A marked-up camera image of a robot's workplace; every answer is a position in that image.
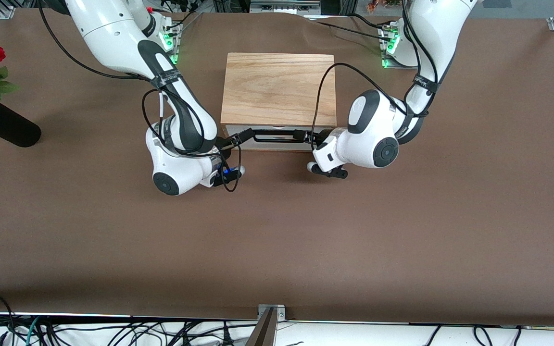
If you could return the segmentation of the white-front drawer with black handle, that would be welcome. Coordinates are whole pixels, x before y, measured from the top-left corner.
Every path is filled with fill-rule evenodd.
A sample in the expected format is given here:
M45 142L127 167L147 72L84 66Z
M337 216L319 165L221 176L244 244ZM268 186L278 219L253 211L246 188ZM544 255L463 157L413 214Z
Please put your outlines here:
M310 131L310 126L270 126L270 125L243 125L225 124L222 129L226 136L232 136L251 128L253 131L260 131L260 134L253 136L240 145L242 150L259 151L310 151L310 144L296 141L293 131Z

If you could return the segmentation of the wooden drawer cabinet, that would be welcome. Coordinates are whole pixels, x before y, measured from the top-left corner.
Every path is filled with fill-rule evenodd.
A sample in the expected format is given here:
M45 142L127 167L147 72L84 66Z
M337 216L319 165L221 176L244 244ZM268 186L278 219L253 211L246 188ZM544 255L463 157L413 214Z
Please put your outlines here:
M333 55L241 53L227 57L221 125L337 125Z

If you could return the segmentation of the brown table cover sheet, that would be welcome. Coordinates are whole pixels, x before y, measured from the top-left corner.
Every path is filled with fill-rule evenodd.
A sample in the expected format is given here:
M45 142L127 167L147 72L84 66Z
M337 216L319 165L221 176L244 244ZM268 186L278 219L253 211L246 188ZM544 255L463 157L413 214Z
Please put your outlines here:
M469 18L422 130L385 169L244 152L233 193L161 193L141 96L56 46L37 10L0 21L0 296L17 313L554 325L554 32Z

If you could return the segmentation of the black cylindrical vase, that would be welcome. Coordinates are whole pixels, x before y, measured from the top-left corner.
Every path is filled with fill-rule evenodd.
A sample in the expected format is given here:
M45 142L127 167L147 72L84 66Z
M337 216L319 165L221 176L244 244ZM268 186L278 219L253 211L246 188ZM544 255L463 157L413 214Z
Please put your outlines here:
M38 125L0 103L0 138L26 148L36 144L40 136Z

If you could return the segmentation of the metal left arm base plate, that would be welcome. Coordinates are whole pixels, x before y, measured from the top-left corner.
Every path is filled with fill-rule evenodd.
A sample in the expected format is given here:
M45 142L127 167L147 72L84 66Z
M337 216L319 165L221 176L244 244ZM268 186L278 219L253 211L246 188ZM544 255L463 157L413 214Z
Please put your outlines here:
M382 67L383 68L404 68L404 65L400 64L393 54L396 52L396 48L401 41L399 34L399 27L396 21L383 24L378 29L380 48L382 51Z

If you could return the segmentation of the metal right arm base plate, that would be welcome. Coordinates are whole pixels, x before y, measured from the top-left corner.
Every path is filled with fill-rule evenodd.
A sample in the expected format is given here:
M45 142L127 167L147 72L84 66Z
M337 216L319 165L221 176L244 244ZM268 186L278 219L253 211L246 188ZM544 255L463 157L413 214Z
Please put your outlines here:
M161 20L160 40L166 55L174 65L178 62L180 39L182 37L182 24L174 23L172 18L165 17Z

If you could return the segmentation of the aluminium frame rail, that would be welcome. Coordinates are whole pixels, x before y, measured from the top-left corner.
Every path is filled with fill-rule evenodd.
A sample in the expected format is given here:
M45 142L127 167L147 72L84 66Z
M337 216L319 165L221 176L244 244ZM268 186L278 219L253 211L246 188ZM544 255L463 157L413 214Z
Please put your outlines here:
M320 0L250 0L249 13L263 12L321 15L321 3Z

